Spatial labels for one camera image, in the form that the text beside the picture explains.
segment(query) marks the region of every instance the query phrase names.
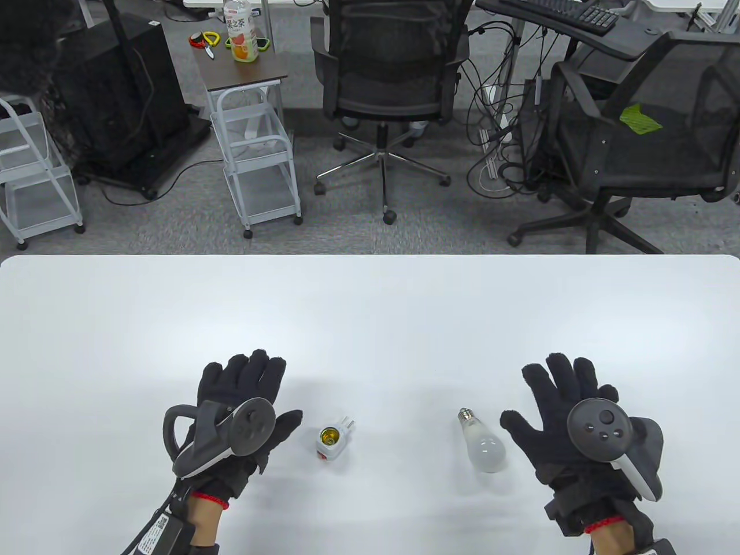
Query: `hand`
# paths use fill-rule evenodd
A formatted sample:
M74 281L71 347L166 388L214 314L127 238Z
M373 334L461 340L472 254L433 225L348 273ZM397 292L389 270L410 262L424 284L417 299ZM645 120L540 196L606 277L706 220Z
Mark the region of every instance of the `hand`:
M568 435L568 415L581 400L602 397L616 403L619 394L613 386L599 387L590 360L577 358L571 366L565 355L556 353L547 358L547 365L554 383L540 364L522 369L542 417L542 430L534 429L516 411L504 411L500 423L527 455L541 483L556 494L579 483L583 503L579 505L570 495L568 504L573 510L563 516L575 517L585 528L616 515L609 499L633 501L636 494L621 472L608 463L588 459L576 449Z
M261 349L254 351L249 358L237 354L229 359L224 369L219 363L210 363L203 370L203 377L198 385L198 405L211 400L233 410L253 397L262 397L274 403L285 367L285 360L269 358ZM260 474L264 472L270 451L288 439L302 419L302 411L281 414L275 421L272 435L255 453L246 457L229 457L199 474L196 478L202 485L198 486L196 496L219 500L224 507L228 507L228 501L241 495L249 477L258 468ZM194 433L195 425L191 426L188 436Z

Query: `white light bulb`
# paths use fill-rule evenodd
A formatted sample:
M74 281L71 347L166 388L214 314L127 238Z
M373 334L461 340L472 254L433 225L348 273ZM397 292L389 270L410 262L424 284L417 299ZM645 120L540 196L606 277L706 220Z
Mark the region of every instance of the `white light bulb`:
M461 408L457 418L468 444L468 457L479 472L493 474L503 469L506 448L469 408Z

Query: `office chair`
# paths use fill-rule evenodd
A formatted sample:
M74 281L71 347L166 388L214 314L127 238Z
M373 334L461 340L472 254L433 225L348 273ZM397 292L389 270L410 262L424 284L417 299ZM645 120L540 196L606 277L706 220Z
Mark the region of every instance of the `office chair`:
M457 71L469 55L465 18L471 4L472 0L329 0L328 52L324 19L311 18L324 115L377 122L375 144L339 134L334 148L343 150L349 141L364 153L320 173L316 195L326 194L324 178L374 161L383 183L383 222L392 225L396 213L388 206L388 161L431 173L441 186L450 185L445 172L391 152L410 139L411 132L389 140L388 124L451 120Z
M570 62L555 64L552 76L547 144L581 205L519 226L510 245L530 232L585 226L586 254L596 252L599 230L661 254L617 220L631 198L717 202L737 187L740 36L665 33L605 101L594 101ZM566 86L573 100L564 98Z

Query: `forearm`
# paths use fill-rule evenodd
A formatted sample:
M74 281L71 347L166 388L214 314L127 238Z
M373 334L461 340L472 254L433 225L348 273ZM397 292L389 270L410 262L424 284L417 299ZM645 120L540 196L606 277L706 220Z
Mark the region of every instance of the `forearm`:
M635 535L626 522L597 528L591 532L596 555L626 555L635 551Z
M193 534L190 545L198 547L214 545L222 513L223 507L218 503L191 497L188 500L188 520L195 525L195 534Z

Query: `gray carpet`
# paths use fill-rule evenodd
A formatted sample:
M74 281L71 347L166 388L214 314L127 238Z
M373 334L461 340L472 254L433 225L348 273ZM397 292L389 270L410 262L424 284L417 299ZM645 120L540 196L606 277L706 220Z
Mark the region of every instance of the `gray carpet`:
M90 2L93 15L103 17L101 6ZM125 10L163 22L186 101L203 105L204 94L187 36L203 24L175 23L162 17L161 4L153 0L127 0ZM173 16L181 17L170 8ZM380 183L377 170L348 172L334 178L326 197L312 193L314 176L352 156L332 149L336 125L319 116L321 88L313 68L309 42L309 16L319 9L291 5L272 8L277 49L284 53L290 76L283 85L286 119L296 132L295 156L304 224L291 219L254 226L254 238L242 238L241 227L219 164L197 166L166 197L148 206L119 207L107 203L99 186L79 187L87 233L62 229L30 240L27 254L280 254L280 253L439 253L439 254L577 254L583 252L583 232L569 229L525 238L518 249L505 242L518 223L546 218L564 211L556 201L542 205L533 197L517 196L491 201L474 195L465 185L465 174L479 156L456 124L433 128L408 151L417 158L450 172L453 185L438 187L433 180L401 168L391 170L390 204L398 213L393 226L381 221ZM471 25L489 19L475 11ZM663 26L674 24L662 19ZM206 28L218 28L215 21ZM527 29L525 36L534 29ZM485 76L499 63L505 36L489 32L471 38L471 57ZM562 59L561 39L550 62ZM522 49L515 82L531 77L539 63L539 41ZM457 108L464 110L471 88L461 83ZM362 129L370 133L369 126ZM164 180L167 184L188 163L221 156L211 137ZM141 197L107 189L120 202ZM729 201L706 204L701 199L636 200L625 224L669 253L740 255L740 206ZM630 247L604 235L601 252L631 253ZM0 260L16 254L15 240L0 226Z

